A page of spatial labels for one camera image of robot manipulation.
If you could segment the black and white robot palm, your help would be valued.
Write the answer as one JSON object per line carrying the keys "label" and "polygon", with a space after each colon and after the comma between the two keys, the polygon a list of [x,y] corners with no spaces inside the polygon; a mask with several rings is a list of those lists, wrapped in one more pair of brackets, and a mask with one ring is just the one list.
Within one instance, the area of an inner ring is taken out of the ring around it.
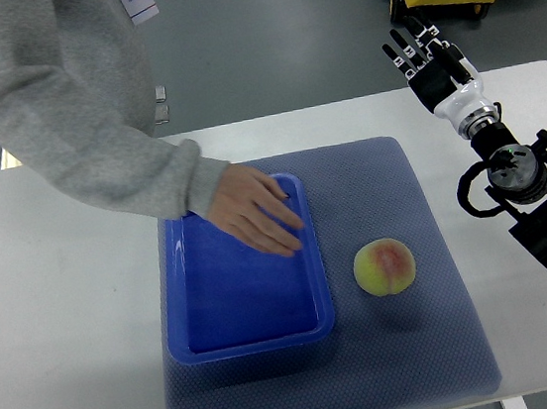
{"label": "black and white robot palm", "polygon": [[[441,47],[436,34],[417,18],[406,16],[402,22],[426,54],[430,53],[430,46]],[[426,110],[449,121],[456,133],[478,131],[498,122],[497,107],[484,95],[484,83],[469,61],[460,61],[443,46],[438,50],[440,65],[420,54],[396,29],[390,30],[389,35],[400,53],[387,43],[382,45],[383,53],[407,79]]]}

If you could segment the person's bare hand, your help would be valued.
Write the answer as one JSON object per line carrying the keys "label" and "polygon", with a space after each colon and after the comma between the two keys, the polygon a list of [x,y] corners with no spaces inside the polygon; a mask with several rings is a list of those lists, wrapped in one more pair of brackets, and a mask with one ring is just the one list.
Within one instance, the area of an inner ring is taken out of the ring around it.
{"label": "person's bare hand", "polygon": [[301,218],[284,205],[274,178],[250,166],[230,164],[220,177],[206,220],[254,250],[293,256],[301,242],[292,235]]}

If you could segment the grey sweater forearm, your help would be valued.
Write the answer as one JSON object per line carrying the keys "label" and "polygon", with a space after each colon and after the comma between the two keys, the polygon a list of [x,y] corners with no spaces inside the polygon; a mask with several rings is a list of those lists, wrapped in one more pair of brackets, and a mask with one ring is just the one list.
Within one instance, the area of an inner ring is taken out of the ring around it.
{"label": "grey sweater forearm", "polygon": [[206,215],[226,163],[155,138],[149,56],[121,0],[0,0],[0,146],[59,192]]}

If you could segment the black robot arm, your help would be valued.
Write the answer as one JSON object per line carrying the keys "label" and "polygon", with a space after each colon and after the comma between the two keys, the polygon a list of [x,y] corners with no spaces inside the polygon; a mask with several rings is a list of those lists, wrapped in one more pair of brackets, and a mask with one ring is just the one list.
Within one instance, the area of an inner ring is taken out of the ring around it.
{"label": "black robot arm", "polygon": [[421,13],[402,22],[413,39],[392,30],[383,52],[426,110],[449,121],[480,157],[459,180],[458,203],[476,218],[511,215],[512,236],[547,268],[547,131],[530,146],[520,143],[463,52]]}

